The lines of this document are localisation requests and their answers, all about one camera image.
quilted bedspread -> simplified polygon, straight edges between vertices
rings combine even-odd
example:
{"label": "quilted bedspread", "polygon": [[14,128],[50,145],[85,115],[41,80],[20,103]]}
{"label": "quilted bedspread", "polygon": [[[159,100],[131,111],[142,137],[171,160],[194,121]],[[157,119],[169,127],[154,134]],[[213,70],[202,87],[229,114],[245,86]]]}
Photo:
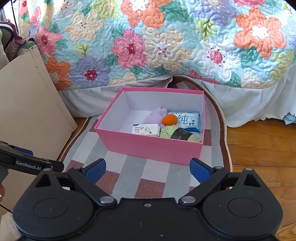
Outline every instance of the quilted bedspread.
{"label": "quilted bedspread", "polygon": [[296,47],[283,0],[20,0],[19,29],[59,91],[174,74],[263,89]]}

metal bolt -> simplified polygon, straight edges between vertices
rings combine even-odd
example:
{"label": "metal bolt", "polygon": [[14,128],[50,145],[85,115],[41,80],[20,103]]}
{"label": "metal bolt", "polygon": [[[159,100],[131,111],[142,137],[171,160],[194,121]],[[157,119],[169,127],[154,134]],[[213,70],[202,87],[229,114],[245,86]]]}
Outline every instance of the metal bolt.
{"label": "metal bolt", "polygon": [[184,196],[181,198],[182,203],[194,203],[196,201],[195,197]]}
{"label": "metal bolt", "polygon": [[104,203],[104,204],[112,203],[112,202],[114,202],[114,200],[115,199],[112,196],[103,196],[103,197],[100,198],[100,202]]}

pink box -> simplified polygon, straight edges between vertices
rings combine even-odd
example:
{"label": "pink box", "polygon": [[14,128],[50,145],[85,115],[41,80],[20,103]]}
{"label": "pink box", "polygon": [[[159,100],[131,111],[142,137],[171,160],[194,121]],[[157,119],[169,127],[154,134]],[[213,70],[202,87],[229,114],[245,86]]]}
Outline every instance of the pink box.
{"label": "pink box", "polygon": [[[133,124],[143,123],[155,108],[168,112],[199,112],[201,142],[131,134]],[[189,165],[199,158],[204,139],[203,91],[165,88],[123,88],[95,126],[108,150],[147,159]]]}

white fabric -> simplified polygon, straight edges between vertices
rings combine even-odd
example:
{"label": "white fabric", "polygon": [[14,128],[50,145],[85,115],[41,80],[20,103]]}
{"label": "white fabric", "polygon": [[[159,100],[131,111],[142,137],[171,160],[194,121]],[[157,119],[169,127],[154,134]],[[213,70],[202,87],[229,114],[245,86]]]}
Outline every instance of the white fabric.
{"label": "white fabric", "polygon": [[238,127],[251,120],[284,117],[296,113],[296,65],[272,87],[258,89],[233,88],[201,81],[219,103],[227,126]]}
{"label": "white fabric", "polygon": [[13,222],[12,214],[5,213],[1,218],[0,241],[17,241],[19,238],[20,234]]}
{"label": "white fabric", "polygon": [[2,69],[5,65],[9,63],[6,54],[4,53],[3,45],[1,42],[2,31],[0,30],[0,69]]}
{"label": "white fabric", "polygon": [[102,114],[118,91],[124,87],[167,88],[172,77],[163,76],[138,80],[118,85],[108,85],[90,89],[64,90],[59,94],[73,117],[91,117]]}

white bed skirt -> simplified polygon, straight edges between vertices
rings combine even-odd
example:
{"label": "white bed skirt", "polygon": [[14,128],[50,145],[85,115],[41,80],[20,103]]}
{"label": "white bed skirt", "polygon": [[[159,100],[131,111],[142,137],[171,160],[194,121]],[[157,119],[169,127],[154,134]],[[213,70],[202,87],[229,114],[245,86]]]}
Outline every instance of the white bed skirt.
{"label": "white bed skirt", "polygon": [[290,66],[282,80],[272,87],[241,89],[201,81],[216,98],[227,126],[239,127],[251,120],[264,120],[287,113],[296,114],[296,65]]}
{"label": "white bed skirt", "polygon": [[[205,86],[216,98],[227,126],[238,127],[251,120],[264,120],[273,116],[283,118],[289,112],[295,115],[295,76],[296,65],[293,64],[282,80],[263,90],[233,88],[201,80],[195,81]],[[163,76],[91,89],[59,91],[59,94],[73,117],[90,117],[103,113],[123,87],[166,88],[171,81],[171,76]]]}

